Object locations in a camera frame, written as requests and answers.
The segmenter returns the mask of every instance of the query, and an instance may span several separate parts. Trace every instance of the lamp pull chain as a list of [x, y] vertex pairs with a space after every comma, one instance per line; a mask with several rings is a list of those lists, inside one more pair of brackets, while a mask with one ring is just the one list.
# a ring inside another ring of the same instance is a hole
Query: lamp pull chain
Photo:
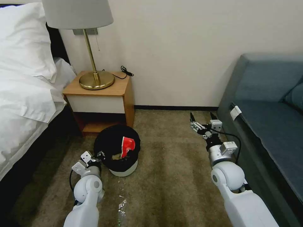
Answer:
[[95, 29], [94, 29], [94, 32], [95, 32], [96, 42], [97, 42], [97, 46], [98, 46], [98, 51], [100, 51], [100, 47], [99, 47], [99, 43], [98, 43], [97, 34], [96, 34], [96, 30]]

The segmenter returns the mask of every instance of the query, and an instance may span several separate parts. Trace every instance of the white wall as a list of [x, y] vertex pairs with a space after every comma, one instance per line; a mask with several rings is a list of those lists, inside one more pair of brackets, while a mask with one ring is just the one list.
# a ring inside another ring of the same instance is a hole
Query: white wall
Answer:
[[[242, 53], [303, 51], [301, 0], [109, 2], [115, 21], [98, 29], [100, 51], [90, 36], [95, 62], [135, 74], [137, 105], [218, 106]], [[83, 36], [61, 35], [75, 69], [91, 69]]]

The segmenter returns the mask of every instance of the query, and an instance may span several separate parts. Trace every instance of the brass lamp stand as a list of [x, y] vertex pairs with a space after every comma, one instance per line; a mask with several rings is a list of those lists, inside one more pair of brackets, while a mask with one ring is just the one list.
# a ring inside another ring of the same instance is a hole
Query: brass lamp stand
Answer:
[[99, 90], [99, 89], [107, 88], [114, 83], [115, 77], [113, 74], [109, 72], [96, 70], [94, 57], [92, 56], [91, 45], [89, 44], [89, 39], [85, 29], [83, 29], [83, 33], [84, 33], [84, 38], [87, 45], [89, 57], [91, 59], [93, 72], [88, 72], [80, 77], [79, 80], [80, 86], [88, 90]]

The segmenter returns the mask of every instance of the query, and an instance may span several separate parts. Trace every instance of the gold lamp base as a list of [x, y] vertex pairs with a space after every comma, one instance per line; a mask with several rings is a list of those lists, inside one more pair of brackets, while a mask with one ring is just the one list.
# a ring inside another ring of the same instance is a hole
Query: gold lamp base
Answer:
[[109, 72], [98, 71], [98, 74], [96, 75], [94, 72], [84, 74], [80, 77], [80, 86], [88, 90], [99, 90], [111, 86], [115, 81], [114, 75]]

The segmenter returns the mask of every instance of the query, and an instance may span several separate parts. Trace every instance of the wall plate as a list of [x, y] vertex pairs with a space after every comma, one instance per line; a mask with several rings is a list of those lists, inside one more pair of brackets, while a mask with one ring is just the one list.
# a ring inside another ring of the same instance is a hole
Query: wall plate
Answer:
[[[73, 32], [74, 32], [74, 35], [84, 35], [82, 29], [73, 29]], [[86, 33], [88, 35], [97, 35], [98, 30], [97, 30], [97, 28], [87, 28]]]

